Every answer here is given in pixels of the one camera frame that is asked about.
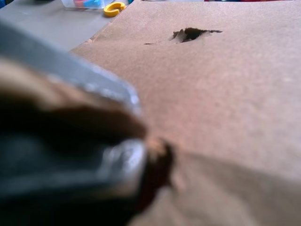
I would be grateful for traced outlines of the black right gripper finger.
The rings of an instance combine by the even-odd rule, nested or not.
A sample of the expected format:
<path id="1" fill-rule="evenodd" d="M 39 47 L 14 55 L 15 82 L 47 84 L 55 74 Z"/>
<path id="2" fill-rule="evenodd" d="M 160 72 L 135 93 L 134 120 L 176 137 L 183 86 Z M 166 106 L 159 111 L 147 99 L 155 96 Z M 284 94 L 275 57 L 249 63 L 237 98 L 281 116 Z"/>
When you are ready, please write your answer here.
<path id="1" fill-rule="evenodd" d="M 71 129 L 1 129 L 3 226 L 123 226 L 146 165 L 140 139 Z"/>
<path id="2" fill-rule="evenodd" d="M 0 22 L 0 54 L 32 69 L 119 101 L 131 112 L 142 112 L 138 93 L 124 79 L 85 59 L 41 40 L 7 21 Z"/>

